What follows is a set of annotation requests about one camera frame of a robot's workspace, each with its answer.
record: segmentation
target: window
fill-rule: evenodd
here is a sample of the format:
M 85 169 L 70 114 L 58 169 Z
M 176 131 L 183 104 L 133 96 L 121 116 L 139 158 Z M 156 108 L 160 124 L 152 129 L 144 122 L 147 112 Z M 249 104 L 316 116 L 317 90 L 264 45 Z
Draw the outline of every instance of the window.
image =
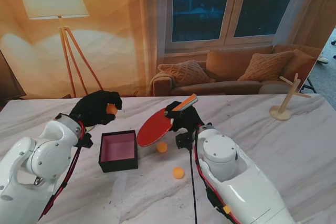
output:
M 234 37 L 274 35 L 290 0 L 244 0 Z
M 167 0 L 165 49 L 271 42 L 291 0 Z
M 227 0 L 173 0 L 172 41 L 218 39 Z

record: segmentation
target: ping pong ball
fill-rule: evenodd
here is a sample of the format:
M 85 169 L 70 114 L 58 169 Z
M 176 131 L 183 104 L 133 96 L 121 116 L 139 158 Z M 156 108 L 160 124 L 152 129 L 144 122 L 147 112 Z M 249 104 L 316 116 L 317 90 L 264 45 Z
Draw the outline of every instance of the ping pong ball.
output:
M 165 142 L 158 142 L 158 144 L 156 145 L 156 149 L 158 152 L 164 153 L 167 151 L 168 146 Z
M 183 176 L 184 176 L 184 171 L 183 171 L 183 169 L 180 168 L 180 167 L 175 167 L 175 168 L 173 169 L 173 176 L 174 176 L 174 178 L 176 178 L 176 179 L 181 179 L 181 178 L 183 178 Z
M 106 113 L 107 114 L 113 114 L 116 115 L 118 112 L 118 109 L 116 108 L 116 106 L 114 106 L 114 104 L 108 104 L 106 107 Z

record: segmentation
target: floor lamp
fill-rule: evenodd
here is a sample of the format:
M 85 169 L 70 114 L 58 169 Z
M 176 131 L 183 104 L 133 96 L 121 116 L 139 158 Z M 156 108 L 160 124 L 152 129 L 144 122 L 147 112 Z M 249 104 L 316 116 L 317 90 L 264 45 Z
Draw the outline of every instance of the floor lamp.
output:
M 99 88 L 103 90 L 95 72 L 91 68 L 89 62 L 86 60 L 82 50 L 80 49 L 73 33 L 71 32 L 70 28 L 64 25 L 63 18 L 78 18 L 78 17 L 86 17 L 89 16 L 88 11 L 85 7 L 83 0 L 23 0 L 24 6 L 26 8 L 26 12 L 29 19 L 53 19 L 56 18 L 59 20 L 60 27 L 59 35 L 61 44 L 63 47 L 65 62 L 67 65 L 67 70 L 69 74 L 70 84 L 73 92 L 73 97 L 76 97 L 76 90 L 75 85 L 72 79 L 72 73 L 70 68 L 70 62 L 68 58 L 68 52 L 72 59 L 72 63 L 75 67 L 77 75 L 79 77 L 80 83 L 84 89 L 85 94 L 88 94 L 88 91 L 85 87 L 82 75 L 76 63 L 74 54 L 71 50 L 70 42 L 68 36 L 72 40 L 74 46 L 76 47 L 79 55 L 81 56 L 82 60 L 90 70 L 91 74 L 93 75 L 94 79 L 96 80 Z

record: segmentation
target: brown sofa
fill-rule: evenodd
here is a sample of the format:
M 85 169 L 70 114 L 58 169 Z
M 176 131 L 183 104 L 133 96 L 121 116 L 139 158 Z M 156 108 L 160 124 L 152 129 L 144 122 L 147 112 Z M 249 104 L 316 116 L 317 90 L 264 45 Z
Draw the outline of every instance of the brown sofa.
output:
M 275 54 L 298 49 L 317 60 L 321 49 L 299 45 L 276 45 L 265 47 L 211 50 L 206 61 L 198 61 L 205 73 L 216 80 L 212 83 L 200 83 L 190 86 L 175 87 L 173 77 L 168 74 L 158 73 L 151 81 L 151 95 L 176 96 L 176 95 L 211 95 L 211 94 L 281 94 L 287 93 L 289 86 L 283 81 L 237 81 L 242 76 L 255 53 Z M 220 76 L 209 71 L 215 70 Z M 306 79 L 309 73 L 299 73 L 299 77 Z

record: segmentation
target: window pane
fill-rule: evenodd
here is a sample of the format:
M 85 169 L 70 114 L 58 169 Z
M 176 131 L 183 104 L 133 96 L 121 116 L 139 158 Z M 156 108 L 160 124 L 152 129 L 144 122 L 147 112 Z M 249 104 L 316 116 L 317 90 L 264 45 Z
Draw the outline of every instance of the window pane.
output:
M 218 39 L 226 0 L 173 0 L 172 40 Z
M 235 37 L 277 32 L 290 0 L 244 0 Z

